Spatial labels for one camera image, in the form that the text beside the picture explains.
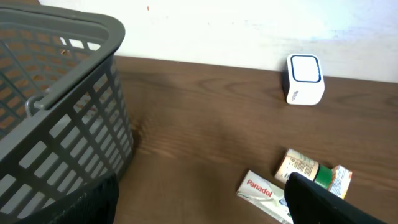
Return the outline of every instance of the gray plastic basket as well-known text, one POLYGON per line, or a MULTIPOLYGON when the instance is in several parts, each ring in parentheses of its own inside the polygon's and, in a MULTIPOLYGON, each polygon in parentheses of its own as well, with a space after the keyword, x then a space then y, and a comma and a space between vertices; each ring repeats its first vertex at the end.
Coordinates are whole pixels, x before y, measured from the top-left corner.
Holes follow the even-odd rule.
POLYGON ((123 38, 112 17, 0 5, 0 223, 128 166, 132 133, 113 60, 123 38))

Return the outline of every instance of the white device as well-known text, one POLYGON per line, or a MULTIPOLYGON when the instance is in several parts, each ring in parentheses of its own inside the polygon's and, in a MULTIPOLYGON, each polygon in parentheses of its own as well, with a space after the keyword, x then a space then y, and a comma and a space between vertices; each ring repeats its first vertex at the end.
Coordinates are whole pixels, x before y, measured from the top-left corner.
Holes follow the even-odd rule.
POLYGON ((291 105, 315 105, 325 91, 321 64, 312 54, 291 54, 282 76, 286 102, 291 105))

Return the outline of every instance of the green bottle cap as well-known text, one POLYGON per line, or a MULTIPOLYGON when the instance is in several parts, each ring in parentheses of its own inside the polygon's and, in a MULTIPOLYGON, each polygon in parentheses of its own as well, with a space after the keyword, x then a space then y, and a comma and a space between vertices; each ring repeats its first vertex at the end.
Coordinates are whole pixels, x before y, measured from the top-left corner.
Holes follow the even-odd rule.
POLYGON ((318 171, 318 175, 315 178, 314 182, 318 185, 320 185, 321 187, 323 187, 324 189, 328 189, 330 182, 331 182, 331 178, 332 178, 332 171, 331 169, 323 166, 323 165, 319 165, 319 171, 318 171))

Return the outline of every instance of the white wall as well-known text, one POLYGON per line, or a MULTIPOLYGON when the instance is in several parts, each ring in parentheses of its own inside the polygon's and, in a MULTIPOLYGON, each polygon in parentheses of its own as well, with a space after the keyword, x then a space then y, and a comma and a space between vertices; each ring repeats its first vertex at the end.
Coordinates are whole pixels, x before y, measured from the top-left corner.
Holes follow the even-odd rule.
POLYGON ((118 55, 280 70, 303 52, 319 56, 325 75, 398 82, 395 0, 40 2, 118 18, 118 55))

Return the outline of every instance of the wooden table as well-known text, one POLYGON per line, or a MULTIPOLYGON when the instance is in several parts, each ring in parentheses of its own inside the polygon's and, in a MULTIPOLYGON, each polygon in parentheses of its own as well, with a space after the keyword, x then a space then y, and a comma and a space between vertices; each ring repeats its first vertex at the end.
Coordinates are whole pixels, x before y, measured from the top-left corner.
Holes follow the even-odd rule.
POLYGON ((235 193, 248 169, 282 187, 288 148, 352 170, 346 201, 397 222, 397 84, 325 77, 318 105, 292 106, 279 72, 117 60, 139 137, 115 223, 278 223, 235 193))

